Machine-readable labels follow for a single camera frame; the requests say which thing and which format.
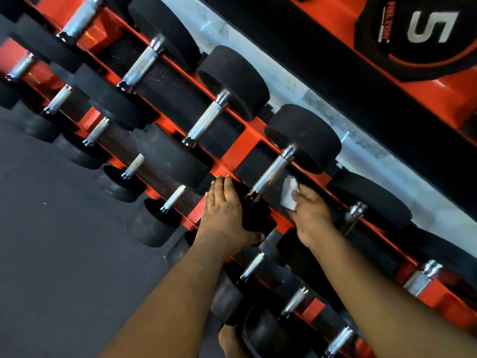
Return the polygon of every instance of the black rubber floor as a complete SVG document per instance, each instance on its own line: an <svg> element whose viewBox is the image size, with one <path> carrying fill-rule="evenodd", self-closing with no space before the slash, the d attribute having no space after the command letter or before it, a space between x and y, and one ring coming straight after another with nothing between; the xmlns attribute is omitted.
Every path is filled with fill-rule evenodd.
<svg viewBox="0 0 477 358"><path fill-rule="evenodd" d="M8 117L1 109L0 357L95 357L166 273L164 253L127 235L142 198L111 199L97 172ZM223 357L218 327L209 319L200 357Z"/></svg>

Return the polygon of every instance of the hand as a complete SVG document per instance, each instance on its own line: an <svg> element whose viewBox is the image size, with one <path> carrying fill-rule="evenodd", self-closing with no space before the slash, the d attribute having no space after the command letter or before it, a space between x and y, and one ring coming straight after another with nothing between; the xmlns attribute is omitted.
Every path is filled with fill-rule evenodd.
<svg viewBox="0 0 477 358"><path fill-rule="evenodd" d="M224 325L218 334L218 342L224 350L225 358L248 358L237 338L235 327Z"/></svg>
<svg viewBox="0 0 477 358"><path fill-rule="evenodd" d="M299 190L292 194L297 203L296 212L289 211L289 215L297 226L300 241L311 249L316 244L316 236L322 235L324 228L335 227L325 201L307 186L300 185Z"/></svg>
<svg viewBox="0 0 477 358"><path fill-rule="evenodd" d="M223 260L242 248L263 240L259 232L245 231L242 226L242 204L232 177L219 176L206 193L202 219L194 244L209 244L218 249Z"/></svg>

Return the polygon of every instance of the white number 5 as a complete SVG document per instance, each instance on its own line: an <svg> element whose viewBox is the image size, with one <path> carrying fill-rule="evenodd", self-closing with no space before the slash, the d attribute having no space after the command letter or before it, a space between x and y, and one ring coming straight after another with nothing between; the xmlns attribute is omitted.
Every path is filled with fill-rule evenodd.
<svg viewBox="0 0 477 358"><path fill-rule="evenodd" d="M425 42L431 37L432 32L434 31L434 26L436 26L437 23L445 23L439 42L446 42L449 39L454 24L456 23L457 16L459 16L458 12L433 12L429 16L429 21L427 22L424 32L422 34L416 34L416 26L421 17L421 12L416 11L411 18L411 23L407 31L407 38L410 42L414 43Z"/></svg>

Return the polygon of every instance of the person's left arm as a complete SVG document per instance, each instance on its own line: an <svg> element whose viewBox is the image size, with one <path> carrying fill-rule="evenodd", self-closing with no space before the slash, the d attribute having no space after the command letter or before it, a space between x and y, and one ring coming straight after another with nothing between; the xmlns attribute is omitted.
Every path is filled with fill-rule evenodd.
<svg viewBox="0 0 477 358"><path fill-rule="evenodd" d="M194 244L100 358L196 358L223 261L260 237L242 227L232 178L217 178L206 194Z"/></svg>

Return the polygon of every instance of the person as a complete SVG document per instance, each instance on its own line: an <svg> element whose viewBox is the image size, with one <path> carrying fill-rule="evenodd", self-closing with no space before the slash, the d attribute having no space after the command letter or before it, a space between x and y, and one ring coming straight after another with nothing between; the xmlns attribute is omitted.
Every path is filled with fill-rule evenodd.
<svg viewBox="0 0 477 358"><path fill-rule="evenodd" d="M322 266L379 358L477 357L477 342L402 287L381 275L334 227L311 188L294 194L301 242ZM218 177L206 193L196 240L129 318L101 358L196 358L222 263L264 237L242 227L232 178ZM227 358L246 358L232 327L219 341Z"/></svg>

